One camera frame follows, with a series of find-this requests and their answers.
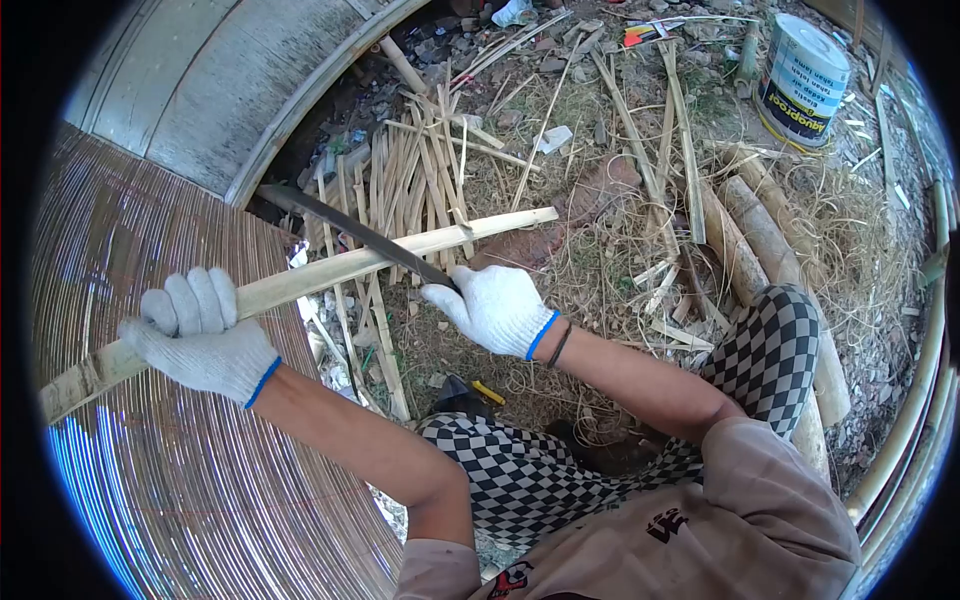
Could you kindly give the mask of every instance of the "person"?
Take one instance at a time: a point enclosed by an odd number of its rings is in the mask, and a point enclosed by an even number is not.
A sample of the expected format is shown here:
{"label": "person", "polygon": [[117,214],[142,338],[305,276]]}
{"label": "person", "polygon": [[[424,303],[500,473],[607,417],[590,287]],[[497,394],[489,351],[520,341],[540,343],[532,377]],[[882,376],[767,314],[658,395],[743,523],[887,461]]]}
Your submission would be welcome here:
{"label": "person", "polygon": [[[282,364],[237,322],[220,269],[149,290],[120,338],[187,387],[222,394],[407,507],[399,598],[835,598],[860,563],[843,505],[788,442],[810,392],[819,322],[772,285],[700,376],[592,335],[519,269],[457,267],[423,297],[497,354],[576,376],[672,436],[649,470],[610,478],[570,448],[497,420],[431,415],[418,433]],[[518,561],[481,585],[474,528]]]}

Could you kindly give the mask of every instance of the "paint bucket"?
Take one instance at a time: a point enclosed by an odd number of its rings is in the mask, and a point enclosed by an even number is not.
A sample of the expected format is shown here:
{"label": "paint bucket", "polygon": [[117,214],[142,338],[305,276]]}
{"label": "paint bucket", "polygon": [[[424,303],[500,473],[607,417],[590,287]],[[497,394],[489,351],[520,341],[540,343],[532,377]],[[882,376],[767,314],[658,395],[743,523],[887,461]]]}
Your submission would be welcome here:
{"label": "paint bucket", "polygon": [[764,125],[801,146],[823,146],[849,78],[850,62],[832,39],[778,14],[755,95]]}

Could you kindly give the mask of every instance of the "blue glove cuff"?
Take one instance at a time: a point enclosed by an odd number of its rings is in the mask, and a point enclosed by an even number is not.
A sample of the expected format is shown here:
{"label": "blue glove cuff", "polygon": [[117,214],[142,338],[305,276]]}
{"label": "blue glove cuff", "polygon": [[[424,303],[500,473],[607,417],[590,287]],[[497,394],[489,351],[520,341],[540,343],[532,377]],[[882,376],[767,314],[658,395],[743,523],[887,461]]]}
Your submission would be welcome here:
{"label": "blue glove cuff", "polygon": [[264,384],[267,383],[267,379],[270,379],[270,375],[274,374],[276,368],[280,366],[282,360],[278,356],[272,365],[267,369],[267,372],[263,373],[263,376],[260,377],[260,383],[256,384],[256,389],[253,390],[253,396],[251,396],[250,401],[244,405],[244,408],[250,408],[253,406],[253,403],[256,401],[256,397],[260,396],[260,390],[263,389]]}
{"label": "blue glove cuff", "polygon": [[534,338],[534,341],[530,344],[530,349],[527,350],[527,360],[534,359],[534,350],[537,349],[537,344],[540,343],[540,340],[543,339],[543,335],[546,333],[546,330],[550,328],[550,325],[557,320],[557,317],[560,316],[560,311],[553,311],[553,316],[550,317],[550,320],[546,322],[546,325],[543,326],[543,329],[540,330],[540,333],[537,334],[537,337]]}

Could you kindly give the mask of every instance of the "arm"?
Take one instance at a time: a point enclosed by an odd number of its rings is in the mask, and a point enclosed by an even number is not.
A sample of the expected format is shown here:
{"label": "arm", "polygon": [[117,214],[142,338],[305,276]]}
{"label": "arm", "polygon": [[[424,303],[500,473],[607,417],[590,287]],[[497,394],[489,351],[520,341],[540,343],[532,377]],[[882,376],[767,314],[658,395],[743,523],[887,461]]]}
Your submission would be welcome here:
{"label": "arm", "polygon": [[[543,334],[533,358],[553,356],[568,321],[559,317]],[[710,428],[743,409],[697,375],[574,326],[556,366],[600,390],[658,431],[699,444]]]}
{"label": "arm", "polygon": [[[548,310],[530,276],[491,266],[452,275],[463,296],[441,285],[423,287],[471,340],[491,352],[548,361],[568,321]],[[557,367],[582,379],[659,431],[699,443],[709,429],[743,410],[700,377],[574,327]]]}
{"label": "arm", "polygon": [[407,507],[408,538],[473,547],[467,474],[424,438],[284,365],[252,408]]}
{"label": "arm", "polygon": [[467,474],[415,433],[280,363],[254,319],[237,322],[229,276],[202,268],[148,290],[120,339],[178,383],[228,397],[408,509],[411,539],[473,547]]}

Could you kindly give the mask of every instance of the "beige t-shirt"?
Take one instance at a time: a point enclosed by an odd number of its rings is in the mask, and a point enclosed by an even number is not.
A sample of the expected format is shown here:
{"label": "beige t-shirt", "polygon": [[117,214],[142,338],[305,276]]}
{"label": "beige t-shirt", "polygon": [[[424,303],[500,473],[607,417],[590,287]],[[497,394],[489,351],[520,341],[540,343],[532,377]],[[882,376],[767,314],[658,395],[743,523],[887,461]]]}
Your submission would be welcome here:
{"label": "beige t-shirt", "polygon": [[764,421],[722,420],[704,484],[639,493],[542,540],[480,586],[472,549],[408,540],[396,598],[836,598],[860,564],[829,486]]}

